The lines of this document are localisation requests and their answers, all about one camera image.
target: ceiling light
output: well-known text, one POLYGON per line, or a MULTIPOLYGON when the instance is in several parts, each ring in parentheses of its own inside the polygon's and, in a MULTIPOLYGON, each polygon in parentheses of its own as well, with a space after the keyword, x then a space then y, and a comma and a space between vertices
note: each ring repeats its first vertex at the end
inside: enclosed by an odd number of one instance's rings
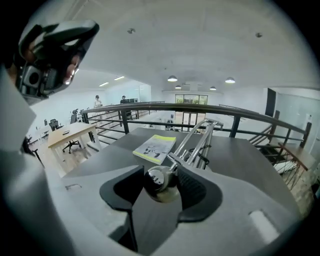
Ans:
POLYGON ((114 79, 114 80, 119 80, 119 79, 121 79, 121 78, 124 78, 124 76, 120 76, 120 77, 118 77, 118 78, 116 78, 116 79, 114 79))
POLYGON ((103 84, 100 84, 99 86, 104 86, 104 85, 107 85, 107 84, 109 84, 109 82, 105 82, 103 84))
POLYGON ((226 82, 227 84, 234 84, 236 81, 235 81, 232 77, 228 77, 228 78, 225 80, 225 82, 226 82))
POLYGON ((168 78, 168 81, 169 82, 176 82, 176 81, 178 81, 178 79, 174 75, 170 75, 168 78))

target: black plastic part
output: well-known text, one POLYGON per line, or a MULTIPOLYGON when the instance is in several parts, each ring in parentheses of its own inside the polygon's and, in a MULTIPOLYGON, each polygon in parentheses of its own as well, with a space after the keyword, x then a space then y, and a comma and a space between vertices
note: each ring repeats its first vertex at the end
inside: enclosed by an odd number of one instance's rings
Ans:
POLYGON ((101 198, 114 210, 128 213, 123 226, 118 227, 109 237, 126 248, 137 252, 132 207, 137 200, 144 180, 144 167, 138 166, 104 183, 100 187, 101 198))
POLYGON ((177 188, 182 202, 182 212, 177 222, 201 222, 211 216, 222 203, 220 188, 181 165, 177 168, 177 174, 177 188))

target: magazine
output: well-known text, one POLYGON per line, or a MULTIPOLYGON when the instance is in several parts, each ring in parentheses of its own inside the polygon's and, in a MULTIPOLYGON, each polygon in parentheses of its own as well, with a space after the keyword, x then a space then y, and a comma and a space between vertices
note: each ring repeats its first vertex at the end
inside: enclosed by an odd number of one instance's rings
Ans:
POLYGON ((140 158, 161 165, 176 142, 176 137, 153 135, 132 153, 140 158))

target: person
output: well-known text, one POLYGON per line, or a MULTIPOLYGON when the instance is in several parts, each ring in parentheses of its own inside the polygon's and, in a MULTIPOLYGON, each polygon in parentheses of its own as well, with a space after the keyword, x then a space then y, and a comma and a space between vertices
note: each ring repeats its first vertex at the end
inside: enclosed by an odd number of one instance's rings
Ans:
POLYGON ((94 102, 94 108, 99 108, 99 107, 102 107, 102 103, 101 103, 101 100, 99 100, 99 95, 96 95, 95 96, 95 102, 94 102))
POLYGON ((120 100, 120 104, 125 104, 128 103, 128 101, 126 100, 126 96, 122 95, 122 99, 120 100))

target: white ceiling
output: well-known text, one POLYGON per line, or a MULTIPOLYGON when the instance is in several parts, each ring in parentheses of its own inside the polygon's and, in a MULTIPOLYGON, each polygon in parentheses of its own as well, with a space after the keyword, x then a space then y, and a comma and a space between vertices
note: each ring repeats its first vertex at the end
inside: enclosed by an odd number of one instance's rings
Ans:
POLYGON ((320 88, 318 66, 304 39, 268 1, 66 2, 65 20, 92 19, 100 25, 80 66, 84 78, 78 81, 87 79, 85 87, 125 76, 163 90, 182 83, 202 84, 199 91, 215 86, 219 92, 253 86, 320 88), (136 33, 129 34, 130 28, 136 33), (263 36, 256 38, 257 32, 263 36), (168 82, 170 75, 178 82, 168 82), (227 77, 236 83, 225 84, 227 77))

